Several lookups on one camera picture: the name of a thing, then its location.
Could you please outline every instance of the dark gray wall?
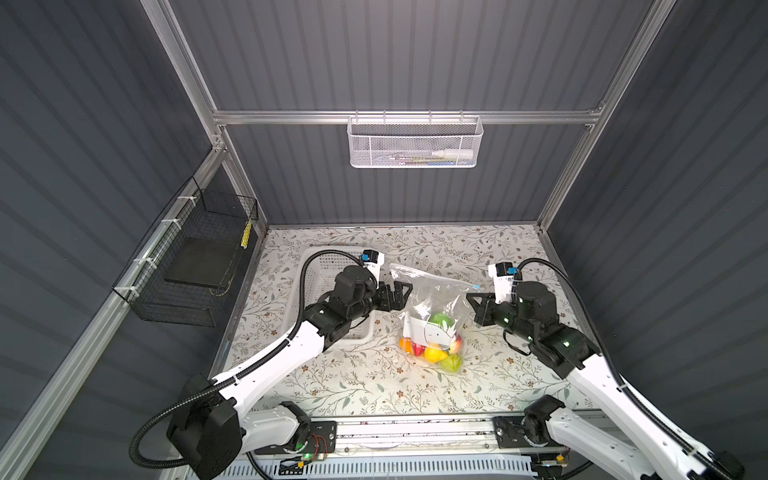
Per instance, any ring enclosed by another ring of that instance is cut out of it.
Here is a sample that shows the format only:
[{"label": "dark gray wall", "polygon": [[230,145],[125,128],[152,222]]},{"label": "dark gray wall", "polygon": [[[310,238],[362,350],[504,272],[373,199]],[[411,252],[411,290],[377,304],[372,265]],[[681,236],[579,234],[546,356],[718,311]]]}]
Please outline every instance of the dark gray wall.
[{"label": "dark gray wall", "polygon": [[485,127],[474,168],[354,168],[343,126],[228,127],[272,224],[536,220],[581,125]]},{"label": "dark gray wall", "polygon": [[768,2],[677,3],[550,229],[620,371],[768,467]]},{"label": "dark gray wall", "polygon": [[[139,2],[0,2],[0,84],[1,445],[210,144]],[[115,418],[176,395],[213,334],[127,319],[38,464],[88,465],[126,435]]]},{"label": "dark gray wall", "polygon": [[648,0],[171,2],[223,110],[593,108]]}]

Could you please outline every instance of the white plastic basket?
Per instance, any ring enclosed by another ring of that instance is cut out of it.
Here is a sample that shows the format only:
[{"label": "white plastic basket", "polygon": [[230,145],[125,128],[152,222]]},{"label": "white plastic basket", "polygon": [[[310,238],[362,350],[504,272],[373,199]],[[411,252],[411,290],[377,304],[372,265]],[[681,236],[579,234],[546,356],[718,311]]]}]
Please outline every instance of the white plastic basket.
[{"label": "white plastic basket", "polygon": [[[288,296],[288,303],[286,304],[286,312],[283,317],[283,328],[280,330],[280,334],[287,332],[296,323],[296,318],[299,315],[299,276],[301,275],[301,267],[306,262],[306,259],[310,258],[313,254],[320,252],[321,250],[341,250],[349,252],[356,257],[362,254],[362,251],[370,247],[347,247],[337,245],[326,245],[320,247],[308,247],[301,254],[301,260],[299,260],[299,269],[296,271],[296,276],[293,279],[293,286],[291,287],[290,295]],[[338,275],[345,266],[353,265],[353,262],[342,255],[322,255],[312,260],[312,263],[306,269],[306,276],[304,278],[304,304],[310,305],[315,303],[325,292],[333,290],[336,285],[336,275]],[[376,320],[376,311],[373,310],[364,322],[355,329],[351,329],[344,338],[334,343],[331,348],[347,346],[362,345],[368,343],[373,338],[373,324]],[[360,320],[353,321],[352,326],[355,326]]]},{"label": "white plastic basket", "polygon": [[480,117],[350,117],[349,162],[355,168],[471,168],[477,164]]}]

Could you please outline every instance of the basket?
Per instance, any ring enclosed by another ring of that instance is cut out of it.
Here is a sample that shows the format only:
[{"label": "basket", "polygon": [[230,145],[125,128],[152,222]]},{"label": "basket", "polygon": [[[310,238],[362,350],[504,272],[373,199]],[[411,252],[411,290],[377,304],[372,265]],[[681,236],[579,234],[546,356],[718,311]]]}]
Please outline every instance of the basket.
[{"label": "basket", "polygon": [[[341,250],[359,256],[366,248],[370,247],[340,247],[337,245],[327,245],[309,247],[304,250],[301,254],[301,260],[299,260],[299,269],[296,272],[296,277],[293,279],[293,287],[288,296],[286,312],[283,317],[283,327],[280,330],[280,334],[287,332],[294,324],[296,324],[296,318],[299,315],[299,275],[301,275],[301,267],[304,265],[304,262],[306,262],[306,259],[321,250],[328,249]],[[304,278],[304,304],[309,305],[315,303],[325,292],[333,290],[333,287],[336,285],[336,275],[344,270],[345,266],[352,264],[353,262],[343,255],[328,254],[312,260],[312,263],[306,268],[306,276]],[[368,319],[363,321],[357,328],[351,329],[344,338],[334,343],[331,348],[344,348],[368,343],[368,341],[373,338],[373,325],[375,321],[376,311],[373,310]]]},{"label": "basket", "polygon": [[480,117],[350,117],[349,162],[355,168],[471,168],[477,164]]},{"label": "basket", "polygon": [[[257,203],[250,197],[225,194],[213,190],[197,190],[187,198],[173,220],[159,226],[160,237],[139,262],[138,274],[129,284],[120,283],[113,290],[125,300],[142,320],[216,326],[226,323],[239,291],[247,262],[243,255],[253,252],[256,236],[243,238],[245,229],[256,225]],[[216,284],[201,286],[168,281],[169,269],[187,245],[187,239],[213,242],[224,248],[220,261],[220,279]]]}]

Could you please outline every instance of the toy fruit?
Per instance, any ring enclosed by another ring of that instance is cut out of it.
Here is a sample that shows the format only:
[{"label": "toy fruit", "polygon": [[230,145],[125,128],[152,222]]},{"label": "toy fruit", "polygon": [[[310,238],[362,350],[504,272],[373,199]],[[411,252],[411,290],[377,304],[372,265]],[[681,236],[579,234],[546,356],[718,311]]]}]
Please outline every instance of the toy fruit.
[{"label": "toy fruit", "polygon": [[415,355],[413,352],[413,342],[411,342],[410,338],[402,337],[400,339],[400,348],[410,353],[411,355]]},{"label": "toy fruit", "polygon": [[448,353],[445,350],[434,349],[431,346],[428,346],[424,350],[424,358],[427,359],[430,363],[436,363],[441,360],[445,360],[448,358]]},{"label": "toy fruit", "polygon": [[453,355],[449,355],[443,360],[440,360],[438,365],[440,365],[446,372],[458,372],[458,369],[462,367],[462,356],[458,353],[454,353]]},{"label": "toy fruit", "polygon": [[458,351],[461,349],[462,349],[462,338],[457,333],[456,338],[453,339],[453,341],[451,342],[451,346],[448,348],[448,353],[453,355],[454,353],[458,353]]},{"label": "toy fruit", "polygon": [[444,313],[436,313],[435,315],[430,316],[429,322],[434,323],[435,325],[439,325],[443,330],[448,330],[453,326],[454,323],[451,317],[445,315]]}]

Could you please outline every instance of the floral tablecloth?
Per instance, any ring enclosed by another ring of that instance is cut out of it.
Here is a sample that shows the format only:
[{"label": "floral tablecloth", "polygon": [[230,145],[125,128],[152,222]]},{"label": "floral tablecloth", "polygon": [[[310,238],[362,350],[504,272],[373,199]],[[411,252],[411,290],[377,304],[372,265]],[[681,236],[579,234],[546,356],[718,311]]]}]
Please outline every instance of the floral tablecloth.
[{"label": "floral tablecloth", "polygon": [[[275,340],[282,323],[299,258],[307,247],[359,245],[386,255],[382,279],[391,282],[389,263],[401,263],[493,291],[489,263],[546,258],[531,225],[483,227],[389,227],[270,230],[245,310],[227,357],[227,368]],[[554,272],[525,267],[526,280],[539,280],[558,298],[561,321],[578,327]],[[258,409],[293,400],[310,415],[388,415],[523,410],[545,393],[572,409],[593,405],[551,370],[511,350],[497,326],[465,324],[464,365],[448,374],[404,353],[398,346],[397,312],[377,313],[372,340],[354,348],[330,349],[290,373]]]}]

